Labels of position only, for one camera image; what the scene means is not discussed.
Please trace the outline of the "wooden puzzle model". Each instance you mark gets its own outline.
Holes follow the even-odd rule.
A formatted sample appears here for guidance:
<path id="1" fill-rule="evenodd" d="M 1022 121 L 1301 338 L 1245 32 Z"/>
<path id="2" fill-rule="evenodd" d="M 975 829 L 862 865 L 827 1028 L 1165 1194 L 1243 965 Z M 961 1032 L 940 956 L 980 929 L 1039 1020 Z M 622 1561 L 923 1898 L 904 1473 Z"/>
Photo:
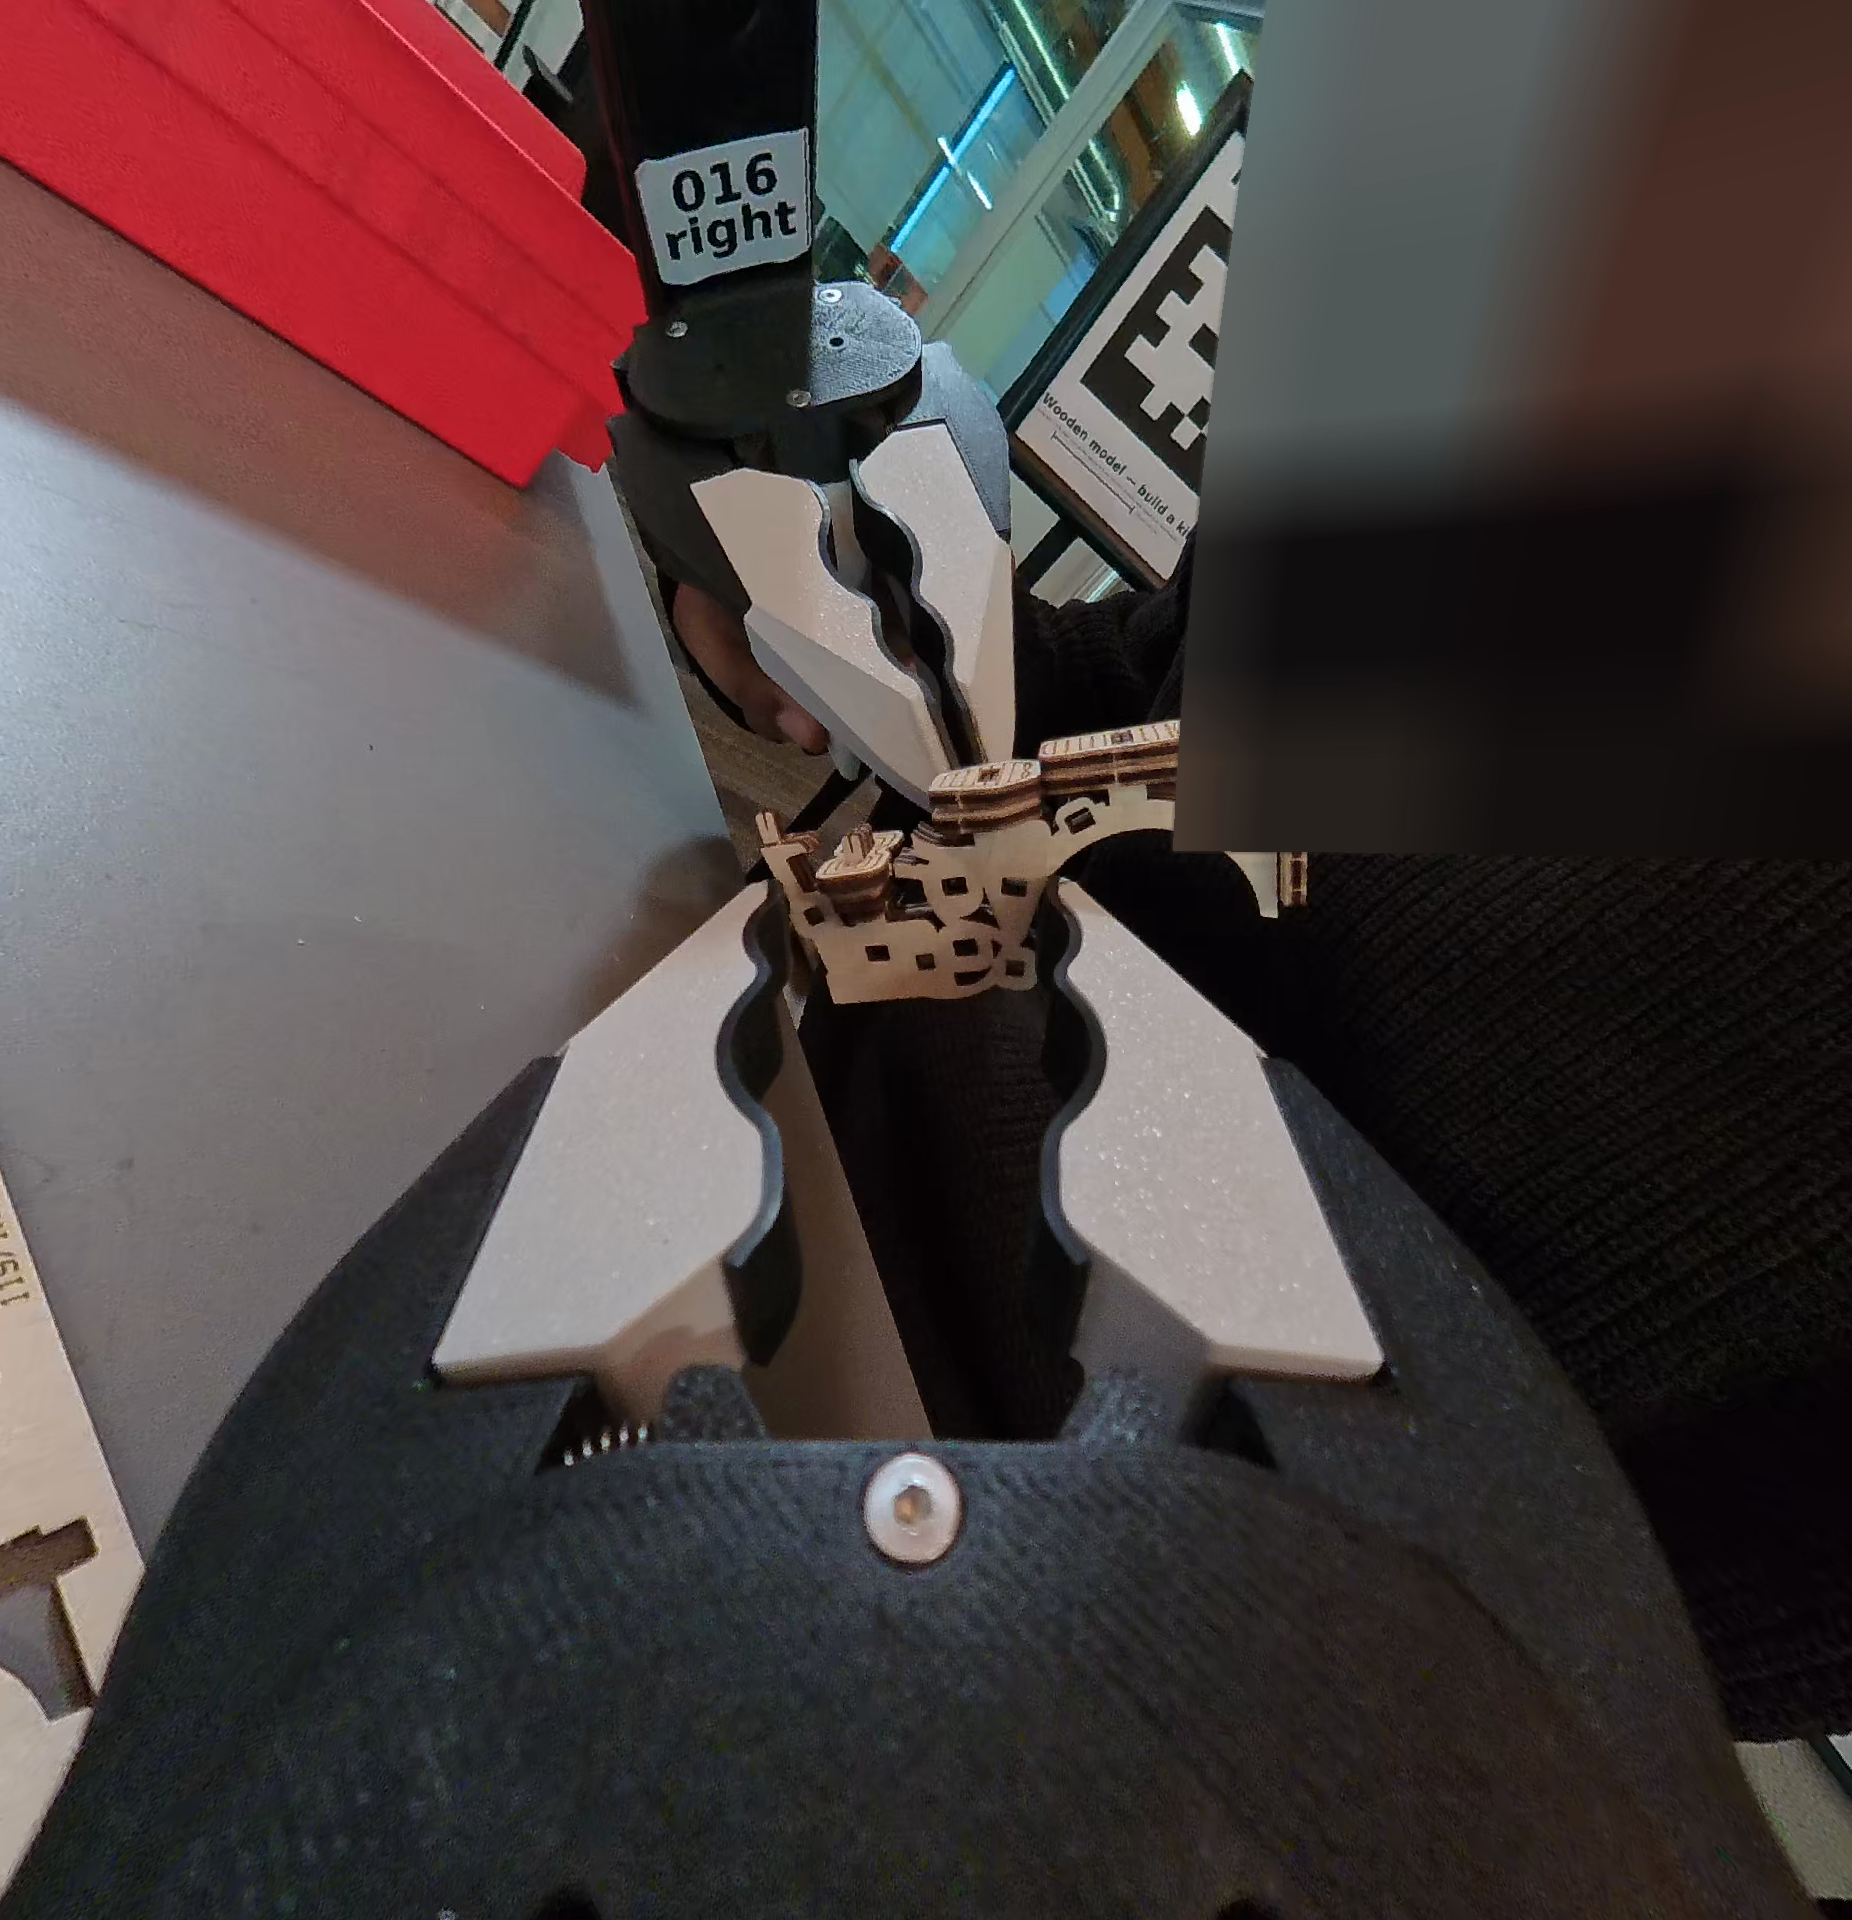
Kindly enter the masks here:
<path id="1" fill-rule="evenodd" d="M 1037 920 L 1064 912 L 1084 943 L 1113 920 L 1062 868 L 1119 836 L 1176 823 L 1181 722 L 1047 740 L 1035 758 L 939 774 L 918 827 L 812 827 L 755 816 L 812 972 L 839 1004 L 1029 991 Z"/>

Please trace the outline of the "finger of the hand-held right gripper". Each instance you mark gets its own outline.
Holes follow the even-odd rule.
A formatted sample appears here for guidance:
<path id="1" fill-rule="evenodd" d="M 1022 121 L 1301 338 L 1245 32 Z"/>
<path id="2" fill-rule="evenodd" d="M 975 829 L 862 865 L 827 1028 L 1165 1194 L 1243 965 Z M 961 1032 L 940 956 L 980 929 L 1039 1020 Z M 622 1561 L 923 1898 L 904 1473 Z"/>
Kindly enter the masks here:
<path id="1" fill-rule="evenodd" d="M 885 644 L 924 696 L 940 763 L 1010 759 L 1010 542 L 951 428 L 900 426 L 859 460 L 851 514 L 885 610 Z"/>
<path id="2" fill-rule="evenodd" d="M 875 599 L 829 557 L 827 494 L 807 478 L 734 467 L 694 481 L 692 495 L 746 589 L 756 660 L 889 787 L 928 804 L 955 762 L 924 685 L 885 646 Z"/>

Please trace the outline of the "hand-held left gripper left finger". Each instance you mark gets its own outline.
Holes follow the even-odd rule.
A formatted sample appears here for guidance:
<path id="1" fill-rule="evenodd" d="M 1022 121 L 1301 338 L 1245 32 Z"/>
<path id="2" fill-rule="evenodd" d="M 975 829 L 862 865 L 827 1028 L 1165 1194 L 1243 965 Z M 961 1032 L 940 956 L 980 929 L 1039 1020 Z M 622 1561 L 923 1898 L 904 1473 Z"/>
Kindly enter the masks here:
<path id="1" fill-rule="evenodd" d="M 692 1363 L 768 1363 L 802 1264 L 768 1095 L 786 1061 L 785 905 L 742 887 L 563 1050 L 435 1370 L 588 1375 L 631 1424 Z"/>

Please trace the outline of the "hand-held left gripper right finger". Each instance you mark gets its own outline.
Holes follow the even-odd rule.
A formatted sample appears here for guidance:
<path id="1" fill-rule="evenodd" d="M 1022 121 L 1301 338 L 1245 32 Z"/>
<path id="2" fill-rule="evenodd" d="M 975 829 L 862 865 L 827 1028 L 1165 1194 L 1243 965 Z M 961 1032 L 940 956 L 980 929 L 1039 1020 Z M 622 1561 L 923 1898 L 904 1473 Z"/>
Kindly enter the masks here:
<path id="1" fill-rule="evenodd" d="M 1079 882 L 1055 903 L 1055 983 L 1084 1037 L 1041 1169 L 1055 1240 L 1083 1267 L 1060 1308 L 1071 1357 L 1165 1396 L 1243 1375 L 1370 1382 L 1384 1347 L 1264 1052 Z"/>

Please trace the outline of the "red plastic bin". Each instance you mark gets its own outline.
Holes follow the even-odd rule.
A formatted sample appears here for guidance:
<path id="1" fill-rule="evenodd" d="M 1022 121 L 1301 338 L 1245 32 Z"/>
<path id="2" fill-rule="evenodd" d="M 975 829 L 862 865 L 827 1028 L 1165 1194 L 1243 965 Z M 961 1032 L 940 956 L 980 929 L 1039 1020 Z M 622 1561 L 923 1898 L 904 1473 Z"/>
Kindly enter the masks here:
<path id="1" fill-rule="evenodd" d="M 554 121 L 420 1 L 0 1 L 0 156 L 512 485 L 647 318 Z"/>

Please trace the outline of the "wooden puzzle sheet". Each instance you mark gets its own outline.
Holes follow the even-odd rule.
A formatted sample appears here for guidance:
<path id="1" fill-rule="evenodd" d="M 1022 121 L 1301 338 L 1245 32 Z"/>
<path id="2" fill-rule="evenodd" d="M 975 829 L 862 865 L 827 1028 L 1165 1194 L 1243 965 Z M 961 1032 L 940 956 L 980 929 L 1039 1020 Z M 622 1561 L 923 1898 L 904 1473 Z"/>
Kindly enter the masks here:
<path id="1" fill-rule="evenodd" d="M 75 1702 L 0 1661 L 0 1898 L 86 1738 L 144 1559 L 0 1165 L 0 1598 L 40 1587 Z"/>

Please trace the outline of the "person's right hand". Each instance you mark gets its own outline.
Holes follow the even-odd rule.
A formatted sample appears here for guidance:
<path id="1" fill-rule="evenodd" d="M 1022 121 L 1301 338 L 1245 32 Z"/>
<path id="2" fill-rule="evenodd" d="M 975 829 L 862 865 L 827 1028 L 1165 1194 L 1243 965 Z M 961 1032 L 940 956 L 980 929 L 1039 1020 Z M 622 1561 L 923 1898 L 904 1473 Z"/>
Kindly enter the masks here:
<path id="1" fill-rule="evenodd" d="M 771 746 L 829 763 L 833 774 L 861 769 L 851 756 L 841 759 L 827 726 L 764 669 L 742 612 L 667 571 L 659 574 L 656 587 L 682 671 L 730 722 Z"/>

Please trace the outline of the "black and white marker sign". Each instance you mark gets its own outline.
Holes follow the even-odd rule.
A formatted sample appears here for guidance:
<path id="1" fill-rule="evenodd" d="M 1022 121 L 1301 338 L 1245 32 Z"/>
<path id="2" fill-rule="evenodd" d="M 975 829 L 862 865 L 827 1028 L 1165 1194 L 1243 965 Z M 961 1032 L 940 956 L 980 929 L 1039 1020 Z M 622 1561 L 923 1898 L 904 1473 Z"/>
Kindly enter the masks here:
<path id="1" fill-rule="evenodd" d="M 1010 467 L 1049 514 L 1020 557 L 1037 584 L 1074 550 L 1165 586 L 1202 499 L 1253 77 L 1204 129 L 1006 391 Z"/>

